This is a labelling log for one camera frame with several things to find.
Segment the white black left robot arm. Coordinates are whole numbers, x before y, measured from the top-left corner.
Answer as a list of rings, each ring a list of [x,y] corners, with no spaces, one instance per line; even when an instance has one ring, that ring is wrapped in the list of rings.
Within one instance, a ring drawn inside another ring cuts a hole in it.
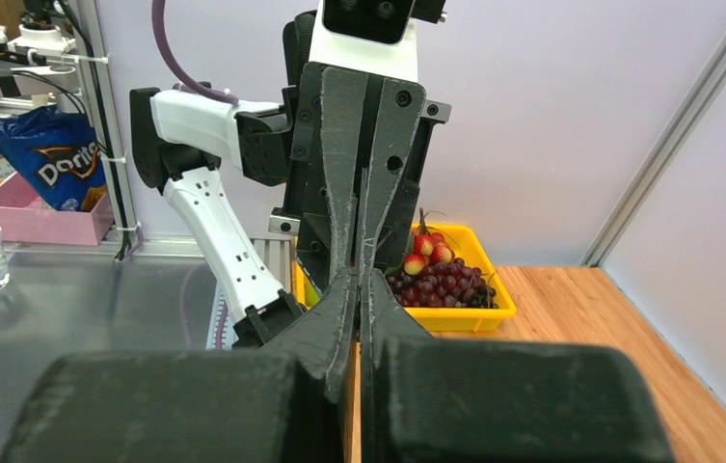
[[[192,232],[221,284],[235,346],[335,352],[418,323],[387,271],[403,255],[417,178],[450,108],[417,78],[417,24],[440,1],[323,1],[284,30],[289,84],[280,104],[182,77],[130,94],[142,181]],[[220,167],[286,187],[296,259],[318,293],[306,309],[266,268],[227,198]]]

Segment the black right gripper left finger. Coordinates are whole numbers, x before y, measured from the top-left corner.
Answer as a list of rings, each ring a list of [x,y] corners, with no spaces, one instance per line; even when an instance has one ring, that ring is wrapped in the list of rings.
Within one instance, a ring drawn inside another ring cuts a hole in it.
[[[272,342],[66,355],[40,376],[2,462],[341,462],[357,285],[338,272]]]

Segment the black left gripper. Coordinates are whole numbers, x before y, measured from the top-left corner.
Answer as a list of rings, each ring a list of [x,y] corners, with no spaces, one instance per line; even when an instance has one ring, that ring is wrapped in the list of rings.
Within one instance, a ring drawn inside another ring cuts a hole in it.
[[[418,81],[417,26],[441,9],[316,9],[282,31],[287,84],[275,109],[240,113],[246,177],[283,185],[296,259],[324,291],[406,254],[419,181],[448,104]]]

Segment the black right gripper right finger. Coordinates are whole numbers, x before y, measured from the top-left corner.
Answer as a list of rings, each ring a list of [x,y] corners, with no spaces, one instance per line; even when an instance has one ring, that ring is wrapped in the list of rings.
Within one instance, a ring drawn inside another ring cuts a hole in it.
[[[672,462],[646,381],[592,344],[442,339],[361,280],[365,462]]]

